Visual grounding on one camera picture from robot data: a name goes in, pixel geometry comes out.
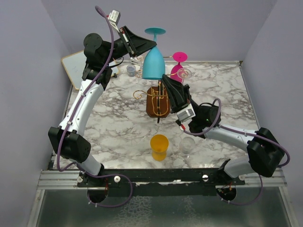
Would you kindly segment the clear champagne flute glass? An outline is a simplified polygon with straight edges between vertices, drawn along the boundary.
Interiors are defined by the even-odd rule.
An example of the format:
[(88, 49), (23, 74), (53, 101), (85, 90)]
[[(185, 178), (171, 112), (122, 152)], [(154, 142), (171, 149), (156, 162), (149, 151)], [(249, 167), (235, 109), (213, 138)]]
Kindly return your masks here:
[(137, 65), (139, 65), (139, 71), (142, 71), (143, 70), (143, 63), (144, 63), (144, 56), (142, 55), (139, 55), (139, 56), (136, 56), (134, 57), (134, 61)]

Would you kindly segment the blue plastic wine glass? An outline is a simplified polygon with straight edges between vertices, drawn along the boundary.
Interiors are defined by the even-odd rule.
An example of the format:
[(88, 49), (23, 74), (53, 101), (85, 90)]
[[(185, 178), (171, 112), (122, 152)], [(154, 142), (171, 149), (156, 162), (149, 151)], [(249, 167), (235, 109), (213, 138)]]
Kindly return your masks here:
[[(149, 27), (145, 29), (145, 33), (153, 35), (153, 40), (157, 41), (157, 35), (163, 35), (166, 30), (160, 27)], [(158, 47), (155, 46), (145, 56), (143, 62), (142, 79), (161, 80), (165, 74), (165, 61)]]

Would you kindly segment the pink plastic wine glass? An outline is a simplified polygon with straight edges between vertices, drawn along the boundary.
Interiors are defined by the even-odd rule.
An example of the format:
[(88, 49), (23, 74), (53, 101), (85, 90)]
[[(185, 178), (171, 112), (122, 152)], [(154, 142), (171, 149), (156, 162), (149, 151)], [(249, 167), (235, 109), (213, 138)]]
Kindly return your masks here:
[(172, 58), (173, 58), (174, 61), (177, 62), (177, 65), (175, 65), (172, 68), (172, 70), (170, 72), (170, 78), (182, 83), (183, 79), (178, 76), (177, 72), (178, 72), (179, 69), (183, 68), (181, 63), (185, 62), (187, 60), (187, 54), (184, 53), (184, 52), (176, 52), (172, 55)]

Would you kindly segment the short clear glass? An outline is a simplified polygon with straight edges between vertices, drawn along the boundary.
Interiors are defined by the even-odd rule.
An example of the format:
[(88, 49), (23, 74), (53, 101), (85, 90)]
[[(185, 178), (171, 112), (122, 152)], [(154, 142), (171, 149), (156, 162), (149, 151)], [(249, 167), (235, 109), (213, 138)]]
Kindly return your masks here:
[(195, 147), (196, 143), (192, 137), (183, 138), (179, 144), (179, 150), (185, 157), (189, 157)]

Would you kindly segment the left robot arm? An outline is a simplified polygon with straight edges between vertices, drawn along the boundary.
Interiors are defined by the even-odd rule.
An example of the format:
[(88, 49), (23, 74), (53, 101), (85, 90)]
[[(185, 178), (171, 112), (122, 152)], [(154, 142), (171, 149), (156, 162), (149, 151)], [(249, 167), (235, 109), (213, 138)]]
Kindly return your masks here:
[(83, 137), (92, 109), (105, 91), (112, 69), (109, 64), (127, 54), (141, 55), (157, 45), (132, 33), (126, 26), (119, 29), (119, 38), (109, 42), (96, 33), (88, 34), (83, 41), (85, 68), (79, 92), (69, 112), (58, 127), (51, 127), (48, 137), (57, 158), (65, 158), (89, 173), (88, 181), (95, 187), (104, 182), (102, 164), (90, 153), (91, 144)]

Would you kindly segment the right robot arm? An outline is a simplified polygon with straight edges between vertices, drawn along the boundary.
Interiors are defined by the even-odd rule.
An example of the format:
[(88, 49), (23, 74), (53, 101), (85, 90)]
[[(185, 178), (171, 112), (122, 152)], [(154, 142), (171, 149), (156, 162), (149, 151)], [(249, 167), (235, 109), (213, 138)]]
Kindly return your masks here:
[(163, 75), (172, 113), (176, 114), (176, 124), (187, 135), (203, 139), (218, 140), (247, 153), (246, 157), (227, 159), (217, 171), (217, 179), (228, 185), (240, 175), (257, 173), (271, 177), (277, 168), (290, 162), (288, 151), (280, 145), (270, 130), (257, 131), (240, 129), (221, 124), (222, 103), (216, 98), (212, 103), (197, 104), (191, 97), (189, 85)]

